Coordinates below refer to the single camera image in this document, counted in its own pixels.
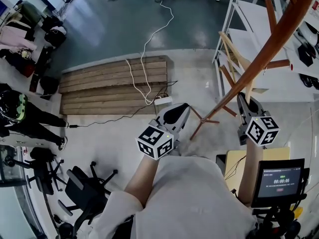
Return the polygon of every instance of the helmet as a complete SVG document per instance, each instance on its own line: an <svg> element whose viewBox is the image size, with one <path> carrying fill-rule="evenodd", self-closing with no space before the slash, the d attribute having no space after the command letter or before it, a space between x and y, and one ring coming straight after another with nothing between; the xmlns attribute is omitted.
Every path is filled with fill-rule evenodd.
<svg viewBox="0 0 319 239"><path fill-rule="evenodd" d="M11 122L21 122L25 118L27 96L15 90L0 93L0 114Z"/></svg>

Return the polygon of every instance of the office chair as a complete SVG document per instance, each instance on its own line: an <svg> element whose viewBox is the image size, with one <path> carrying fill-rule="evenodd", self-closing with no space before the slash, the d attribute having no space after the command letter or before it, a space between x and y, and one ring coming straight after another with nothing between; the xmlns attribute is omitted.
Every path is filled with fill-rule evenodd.
<svg viewBox="0 0 319 239"><path fill-rule="evenodd" d="M58 169L61 164L63 164L63 159L58 163L56 168L53 170L51 162L54 160L55 155L49 150L44 148L36 147L30 153L31 158L34 160L25 162L21 162L15 160L11 155L7 155L4 159L6 165L13 167L15 165L21 166L25 169L33 169L34 176L29 178L26 176L26 181L28 183L29 188L31 188L31 182L36 181L37 187L40 192L53 195L54 190L52 187L52 181L58 191L62 191L59 189L57 185L57 181L66 185L62 179L57 176Z"/></svg>
<svg viewBox="0 0 319 239"><path fill-rule="evenodd" d="M72 216L71 211L81 209L83 213L76 220L73 227L73 238L76 238L76 233L85 220L88 220L90 225L92 220L101 214L106 206L108 199L105 194L110 195L110 191L104 186L118 173L113 170L113 173L103 180L98 178L94 166L96 162L90 165L93 177L89 178L79 167L74 166L72 170L67 171L69 176L68 183L65 188L67 196L75 203L75 206L66 207L60 200L59 206L69 215Z"/></svg>

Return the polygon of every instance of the black pants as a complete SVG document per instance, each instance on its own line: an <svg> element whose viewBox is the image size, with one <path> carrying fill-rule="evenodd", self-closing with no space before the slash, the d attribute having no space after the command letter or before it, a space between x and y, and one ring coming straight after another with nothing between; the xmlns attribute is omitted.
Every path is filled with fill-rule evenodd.
<svg viewBox="0 0 319 239"><path fill-rule="evenodd" d="M44 139L54 142L56 145L60 146L62 143L62 138L46 129L40 123L57 127L66 126L66 123L63 119L60 119L59 117L50 113L43 112L35 105L28 102L26 105L25 119L19 124L8 127L8 129L27 135L30 138Z"/></svg>

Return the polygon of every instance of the power strip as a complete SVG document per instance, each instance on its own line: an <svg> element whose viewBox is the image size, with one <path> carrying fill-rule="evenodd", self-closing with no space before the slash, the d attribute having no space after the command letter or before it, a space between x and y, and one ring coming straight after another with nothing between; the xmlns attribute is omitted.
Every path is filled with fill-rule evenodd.
<svg viewBox="0 0 319 239"><path fill-rule="evenodd" d="M173 99L171 97L166 97L166 98L155 99L154 104L156 106L159 106L159 105L168 104L172 102L173 102Z"/></svg>

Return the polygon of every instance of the wooden pallet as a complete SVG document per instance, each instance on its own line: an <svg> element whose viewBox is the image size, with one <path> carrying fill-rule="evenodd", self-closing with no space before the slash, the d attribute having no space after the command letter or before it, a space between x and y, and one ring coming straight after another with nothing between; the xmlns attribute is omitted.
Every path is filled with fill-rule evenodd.
<svg viewBox="0 0 319 239"><path fill-rule="evenodd" d="M148 82L152 91L148 99L167 90L167 69L165 57L150 57L145 60ZM133 86L130 68L126 61L114 62L85 68L65 74L60 83L63 115L125 115L133 114L146 106L140 92ZM130 60L134 81L146 95L146 79L140 59ZM137 114L155 114L163 107L145 107Z"/></svg>

